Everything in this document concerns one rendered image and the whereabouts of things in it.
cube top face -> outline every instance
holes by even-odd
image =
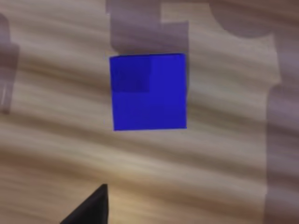
[[[184,54],[110,58],[114,130],[186,128]]]

black triangular object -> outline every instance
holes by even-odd
[[[108,186],[103,184],[61,224],[108,224]]]

wooden surface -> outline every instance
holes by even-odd
[[[275,34],[236,36],[210,6],[161,8],[163,23],[189,22],[188,129],[118,133],[106,2],[0,0],[21,49],[11,113],[0,115],[0,223],[58,224],[103,183],[111,224],[263,223]]]

blue square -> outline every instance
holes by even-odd
[[[184,54],[110,58],[114,130],[186,128]]]

blue cube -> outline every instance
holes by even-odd
[[[186,128],[184,54],[110,58],[115,131]]]

